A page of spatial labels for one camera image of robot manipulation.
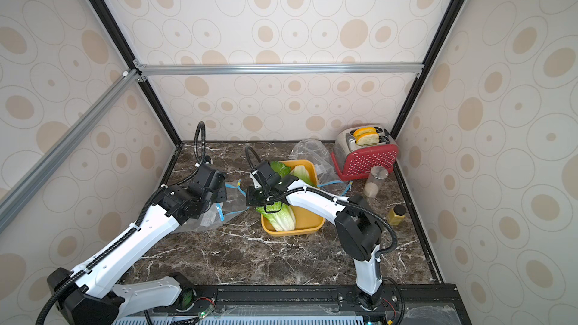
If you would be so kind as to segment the yellow bread slice in toaster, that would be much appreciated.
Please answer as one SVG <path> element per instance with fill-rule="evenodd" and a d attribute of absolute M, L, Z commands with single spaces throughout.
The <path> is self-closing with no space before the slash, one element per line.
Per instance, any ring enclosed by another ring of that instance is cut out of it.
<path fill-rule="evenodd" d="M 377 133 L 376 128 L 368 126 L 368 127 L 356 129 L 355 132 L 353 132 L 353 136 L 355 138 L 358 138 L 358 137 L 361 137 L 363 135 L 373 134 L 373 133 Z"/>

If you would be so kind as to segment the clear zipper bag blue seal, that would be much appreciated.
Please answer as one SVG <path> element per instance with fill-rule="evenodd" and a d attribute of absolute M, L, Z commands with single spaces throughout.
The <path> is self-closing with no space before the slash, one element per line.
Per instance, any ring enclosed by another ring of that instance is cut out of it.
<path fill-rule="evenodd" d="M 187 221 L 173 233 L 201 233 L 216 230 L 248 209 L 246 193 L 241 188 L 241 181 L 225 184 L 227 199 L 223 203 L 215 203 L 203 213 L 199 219 Z"/>

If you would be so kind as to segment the black corner frame post left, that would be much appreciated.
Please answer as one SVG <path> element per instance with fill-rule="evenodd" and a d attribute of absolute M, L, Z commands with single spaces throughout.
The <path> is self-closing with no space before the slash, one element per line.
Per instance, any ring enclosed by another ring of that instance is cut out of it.
<path fill-rule="evenodd" d="M 114 16 L 111 13 L 105 0 L 88 0 L 88 1 L 92 9 L 98 16 L 101 24 L 105 28 L 105 31 L 107 31 L 109 37 L 111 38 L 115 49 L 128 66 L 128 69 L 136 69 L 137 73 L 141 75 L 141 80 L 139 82 L 140 88 L 143 91 L 144 96 L 146 97 L 149 105 L 154 110 L 160 123 L 163 125 L 169 138 L 172 140 L 174 146 L 181 147 L 182 140 L 179 134 L 177 134 L 176 129 L 174 128 L 167 112 L 162 106 L 158 96 L 156 95 L 148 79 L 145 79 L 144 75 L 137 68 L 135 64 L 136 56 L 132 51 L 132 47 L 126 40 L 124 34 L 122 33 L 116 19 L 114 19 Z"/>

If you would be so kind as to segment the black corner frame post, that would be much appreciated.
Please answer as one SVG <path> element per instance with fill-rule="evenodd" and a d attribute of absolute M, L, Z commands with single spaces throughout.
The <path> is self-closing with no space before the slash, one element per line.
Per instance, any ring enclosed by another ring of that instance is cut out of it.
<path fill-rule="evenodd" d="M 400 110 L 400 114 L 398 114 L 394 126 L 391 130 L 391 135 L 395 139 L 397 139 L 397 137 L 400 135 L 403 125 L 406 123 L 406 120 L 409 117 L 409 113 L 417 100 L 417 97 L 425 83 L 425 80 L 432 71 L 434 64 L 436 63 L 436 60 L 439 58 L 443 45 L 447 40 L 449 33 L 456 19 L 458 18 L 458 15 L 460 14 L 460 11 L 465 2 L 466 0 L 449 1 L 448 8 L 446 9 L 445 14 L 443 15 L 440 25 L 437 31 L 435 32 L 430 47 L 424 57 L 423 69 L 421 73 L 416 77 L 415 81 L 413 81 L 412 86 L 409 89 L 409 93 Z"/>
<path fill-rule="evenodd" d="M 128 66 L 128 69 L 136 69 L 137 73 L 141 75 L 141 80 L 139 82 L 140 88 L 143 91 L 144 96 L 146 97 L 149 105 L 154 110 L 160 123 L 163 125 L 169 138 L 172 140 L 174 146 L 181 147 L 182 140 L 179 134 L 177 134 L 176 129 L 174 128 L 167 112 L 162 106 L 158 96 L 156 95 L 148 79 L 145 79 L 144 75 L 137 68 L 135 64 L 136 56 L 132 51 L 132 47 L 126 40 L 124 34 L 122 33 L 116 19 L 114 19 L 114 16 L 111 13 L 105 0 L 88 0 L 88 1 L 92 9 L 98 16 L 101 24 L 105 28 L 105 31 L 107 31 L 109 37 L 111 38 L 115 49 Z"/>

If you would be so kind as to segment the pale bread slice in toaster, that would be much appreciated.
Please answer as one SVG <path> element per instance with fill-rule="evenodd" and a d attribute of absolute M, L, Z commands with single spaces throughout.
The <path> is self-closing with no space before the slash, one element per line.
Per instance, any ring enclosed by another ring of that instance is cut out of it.
<path fill-rule="evenodd" d="M 355 138 L 356 145 L 368 146 L 379 144 L 379 134 L 376 132 L 367 132 Z"/>

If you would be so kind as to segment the clear jar with metal lid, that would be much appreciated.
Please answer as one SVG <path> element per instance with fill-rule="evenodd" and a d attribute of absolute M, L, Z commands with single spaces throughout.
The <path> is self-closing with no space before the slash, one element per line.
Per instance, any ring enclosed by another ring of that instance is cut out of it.
<path fill-rule="evenodd" d="M 380 188 L 388 177 L 388 170 L 383 166 L 371 168 L 366 184 L 364 185 L 364 195 L 367 198 L 375 198 Z"/>

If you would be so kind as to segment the aluminium rail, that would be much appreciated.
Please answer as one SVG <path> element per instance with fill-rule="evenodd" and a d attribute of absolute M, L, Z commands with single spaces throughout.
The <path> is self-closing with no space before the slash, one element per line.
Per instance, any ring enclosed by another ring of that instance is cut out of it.
<path fill-rule="evenodd" d="M 303 75 L 419 73 L 422 63 L 290 63 L 233 65 L 140 65 L 145 76 L 152 75 Z"/>
<path fill-rule="evenodd" d="M 70 127 L 65 135 L 7 193 L 1 202 L 1 230 L 5 230 L 11 224 L 64 160 L 108 113 L 126 89 L 136 82 L 137 76 L 137 69 L 123 73 L 98 101 L 88 108 L 79 121 Z"/>

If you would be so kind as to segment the aluminium rail left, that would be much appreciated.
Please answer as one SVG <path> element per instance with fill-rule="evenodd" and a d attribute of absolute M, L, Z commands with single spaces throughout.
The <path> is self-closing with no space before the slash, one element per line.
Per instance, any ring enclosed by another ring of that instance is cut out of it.
<path fill-rule="evenodd" d="M 137 76 L 137 69 L 123 73 L 98 101 L 88 108 L 79 121 L 70 127 L 65 135 L 7 193 L 1 202 L 1 230 L 5 230 L 11 224 L 64 160 L 108 113 L 126 89 L 136 82 Z"/>

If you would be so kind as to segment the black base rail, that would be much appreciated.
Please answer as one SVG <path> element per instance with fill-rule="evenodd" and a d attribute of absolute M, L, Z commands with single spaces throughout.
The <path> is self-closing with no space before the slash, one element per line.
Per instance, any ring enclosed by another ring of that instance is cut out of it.
<path fill-rule="evenodd" d="M 456 286 L 395 284 L 365 296 L 354 285 L 209 285 L 184 310 L 155 307 L 118 324 L 470 324 Z"/>

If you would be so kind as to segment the aluminium rail back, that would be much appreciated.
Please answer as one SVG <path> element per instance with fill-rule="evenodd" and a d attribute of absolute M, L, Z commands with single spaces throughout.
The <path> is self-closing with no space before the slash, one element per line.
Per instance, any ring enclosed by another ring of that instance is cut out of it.
<path fill-rule="evenodd" d="M 419 73 L 422 63 L 290 63 L 233 65 L 140 65 L 145 76 L 152 75 L 303 75 Z"/>

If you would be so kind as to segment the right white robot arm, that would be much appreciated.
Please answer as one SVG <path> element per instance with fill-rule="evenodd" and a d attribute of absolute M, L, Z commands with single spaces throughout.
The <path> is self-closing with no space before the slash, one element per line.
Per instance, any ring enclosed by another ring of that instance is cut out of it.
<path fill-rule="evenodd" d="M 263 161 L 251 169 L 254 184 L 247 203 L 272 223 L 291 219 L 290 207 L 305 209 L 333 224 L 343 250 L 354 259 L 357 288 L 375 296 L 382 285 L 378 256 L 384 224 L 364 204 L 363 197 L 339 197 L 307 184 L 295 175 L 282 177 Z"/>

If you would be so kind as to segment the chinese cabbage front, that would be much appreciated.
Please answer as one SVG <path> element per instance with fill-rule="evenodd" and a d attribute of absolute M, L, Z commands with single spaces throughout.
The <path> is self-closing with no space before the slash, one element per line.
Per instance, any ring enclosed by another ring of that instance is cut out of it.
<path fill-rule="evenodd" d="M 256 208 L 277 232 L 287 232 L 296 229 L 296 217 L 290 206 L 275 202 L 272 205 Z"/>

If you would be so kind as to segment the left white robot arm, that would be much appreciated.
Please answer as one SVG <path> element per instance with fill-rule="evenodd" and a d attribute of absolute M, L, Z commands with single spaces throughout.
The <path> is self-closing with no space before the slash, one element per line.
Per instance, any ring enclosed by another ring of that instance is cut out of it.
<path fill-rule="evenodd" d="M 57 307 L 70 324 L 112 324 L 156 307 L 188 311 L 195 290 L 180 273 L 138 284 L 119 284 L 120 277 L 166 235 L 196 220 L 227 198 L 226 175 L 204 163 L 186 179 L 157 189 L 137 220 L 98 253 L 71 270 L 59 268 L 48 276 L 51 297 L 36 322 L 43 324 Z"/>

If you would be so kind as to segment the red and silver toaster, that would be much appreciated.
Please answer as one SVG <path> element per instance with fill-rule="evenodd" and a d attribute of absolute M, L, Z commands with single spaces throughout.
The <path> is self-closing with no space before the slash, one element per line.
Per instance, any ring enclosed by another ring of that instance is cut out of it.
<path fill-rule="evenodd" d="M 364 127 L 375 127 L 379 134 L 379 144 L 358 146 L 353 132 Z M 368 178 L 371 168 L 383 166 L 388 173 L 394 171 L 394 163 L 399 149 L 384 126 L 368 124 L 345 129 L 337 135 L 331 154 L 337 175 L 344 181 Z"/>

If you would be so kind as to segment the yellow plastic tray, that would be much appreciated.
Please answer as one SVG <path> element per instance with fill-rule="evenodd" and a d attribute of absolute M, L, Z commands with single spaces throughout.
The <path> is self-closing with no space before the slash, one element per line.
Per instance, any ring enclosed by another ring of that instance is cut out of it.
<path fill-rule="evenodd" d="M 282 161 L 286 166 L 293 169 L 296 166 L 304 166 L 309 174 L 314 186 L 318 186 L 318 178 L 312 162 L 304 159 Z M 325 224 L 325 219 L 302 208 L 291 206 L 295 216 L 295 229 L 292 231 L 276 231 L 272 224 L 263 215 L 260 215 L 260 222 L 263 230 L 275 237 L 300 236 L 315 233 Z"/>

